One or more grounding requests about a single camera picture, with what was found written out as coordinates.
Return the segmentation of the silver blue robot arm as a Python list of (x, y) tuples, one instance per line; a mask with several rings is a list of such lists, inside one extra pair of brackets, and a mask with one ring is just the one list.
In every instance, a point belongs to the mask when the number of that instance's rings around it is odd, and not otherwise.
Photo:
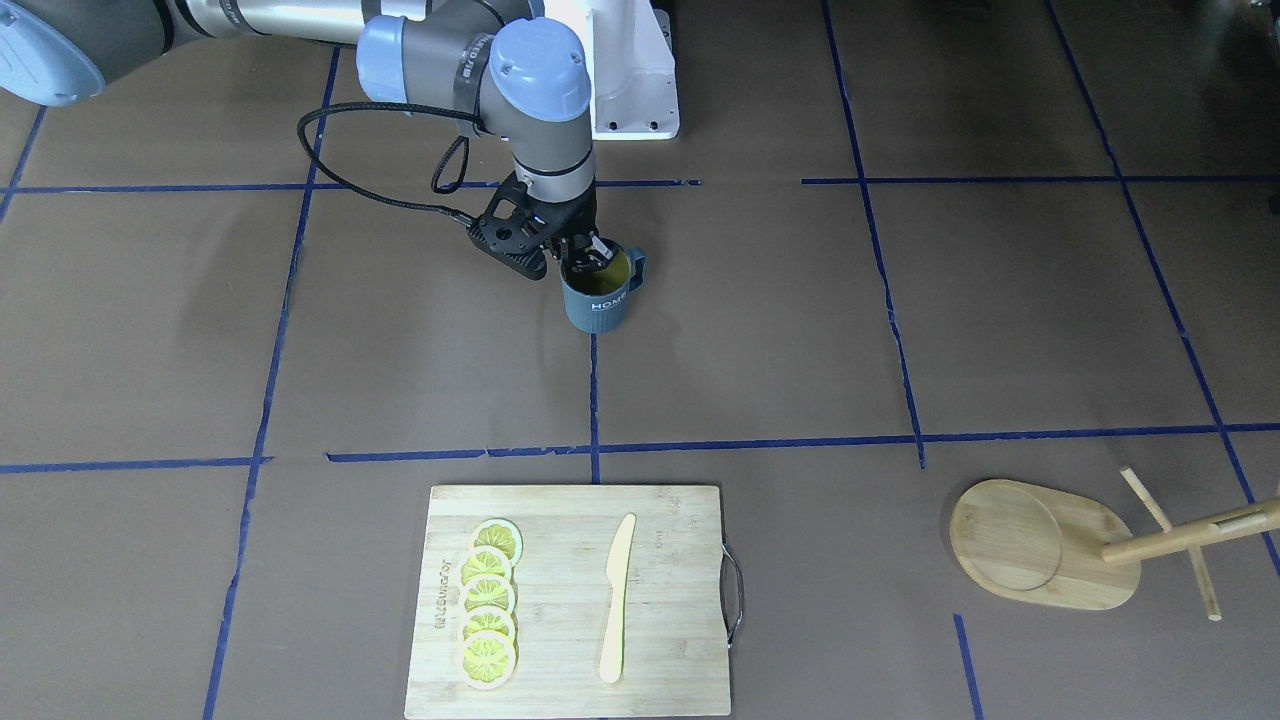
[[(586, 53), (540, 1), (5, 1), (3, 87), (64, 108), (191, 44), (252, 38), (355, 55), (364, 101), (311, 111), (296, 127), (332, 183), (447, 217), (480, 251), (531, 279), (549, 260), (596, 272), (616, 258), (596, 223)], [(453, 122), (444, 161), (461, 169), (474, 138), (498, 138), (511, 173), (479, 214), (365, 188), (321, 160), (312, 132), (324, 117), (358, 111)]]

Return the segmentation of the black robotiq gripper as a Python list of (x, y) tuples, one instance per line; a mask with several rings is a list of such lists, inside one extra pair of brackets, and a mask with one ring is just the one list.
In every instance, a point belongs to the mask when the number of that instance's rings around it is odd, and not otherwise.
[(579, 196), (552, 202), (532, 196), (532, 186), (520, 181), (524, 191), (525, 220), (515, 236), (518, 251), (549, 249), (561, 266), (576, 266), (581, 256), (576, 236), (589, 237), (584, 250), (585, 269), (607, 269), (620, 252), (620, 246), (600, 234), (596, 224), (596, 182)]

